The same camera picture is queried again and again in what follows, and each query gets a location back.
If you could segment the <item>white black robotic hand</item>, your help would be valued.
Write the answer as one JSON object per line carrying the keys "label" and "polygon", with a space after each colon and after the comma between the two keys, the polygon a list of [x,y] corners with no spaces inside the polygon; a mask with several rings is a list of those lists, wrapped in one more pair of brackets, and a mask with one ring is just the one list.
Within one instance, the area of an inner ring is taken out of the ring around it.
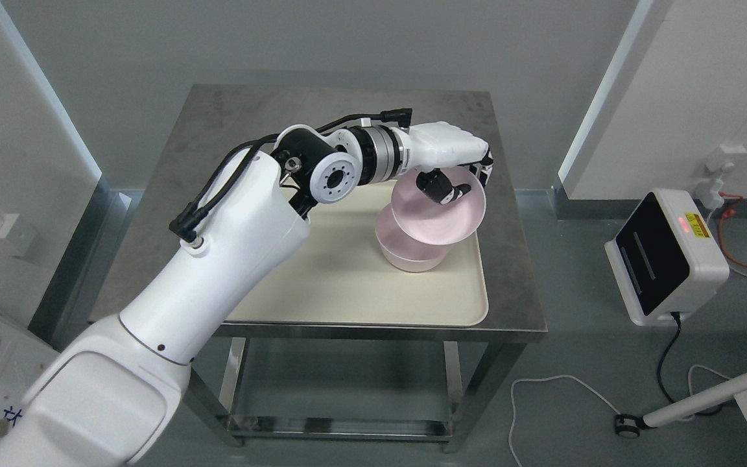
{"label": "white black robotic hand", "polygon": [[412,169],[420,171],[415,186],[439,205],[453,203],[471,191],[465,184],[451,183],[442,172],[450,167],[467,168],[485,187],[494,169],[489,143],[443,121],[414,125],[407,131],[407,146],[398,174],[403,176]]}

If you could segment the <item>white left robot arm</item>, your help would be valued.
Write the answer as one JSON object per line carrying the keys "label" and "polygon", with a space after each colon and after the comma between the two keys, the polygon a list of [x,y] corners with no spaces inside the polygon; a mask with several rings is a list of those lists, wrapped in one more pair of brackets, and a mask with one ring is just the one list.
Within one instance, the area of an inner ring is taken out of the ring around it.
{"label": "white left robot arm", "polygon": [[127,466],[174,417],[191,363],[255,285],[309,235],[309,210],[391,180],[417,129],[293,125],[229,151],[170,222],[174,257],[122,311],[44,370],[0,440],[0,466]]}

